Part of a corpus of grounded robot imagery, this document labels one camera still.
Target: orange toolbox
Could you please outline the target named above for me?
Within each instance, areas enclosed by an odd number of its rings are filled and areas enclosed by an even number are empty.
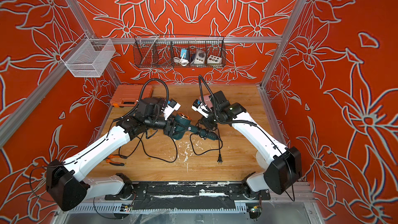
[[[119,85],[117,87],[115,94],[111,99],[111,106],[114,107],[133,107],[137,103],[140,97],[140,92],[143,85],[133,84],[133,85]],[[145,87],[142,98],[151,97],[153,87],[147,85]]]

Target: white wire basket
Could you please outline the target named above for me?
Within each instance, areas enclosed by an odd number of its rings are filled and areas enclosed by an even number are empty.
[[[105,45],[92,45],[88,39],[65,61],[74,77],[101,77],[115,53],[111,39]]]

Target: pink object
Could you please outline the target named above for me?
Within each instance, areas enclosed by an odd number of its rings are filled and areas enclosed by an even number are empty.
[[[210,96],[210,94],[204,95],[203,99],[205,100],[205,104],[207,105],[207,107],[212,108],[213,104],[211,103],[209,96]]]

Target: wire basket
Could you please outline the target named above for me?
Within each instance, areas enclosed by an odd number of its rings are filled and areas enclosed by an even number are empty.
[[[134,64],[137,67],[224,67],[226,52],[224,37],[192,35],[135,36]],[[185,52],[188,64],[176,60]],[[204,52],[204,63],[194,64],[197,51]],[[208,57],[220,57],[218,63],[208,63]]]
[[[77,51],[65,61],[67,69],[74,77],[101,77],[115,53],[109,39],[105,45],[92,45],[88,39],[81,41]]]

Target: white cable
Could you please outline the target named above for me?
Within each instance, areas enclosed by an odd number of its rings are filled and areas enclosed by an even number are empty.
[[[189,61],[187,59],[183,59],[183,58],[180,58],[180,57],[174,57],[173,60],[174,60],[175,63],[180,63],[184,67],[187,66],[188,63],[189,63]]]

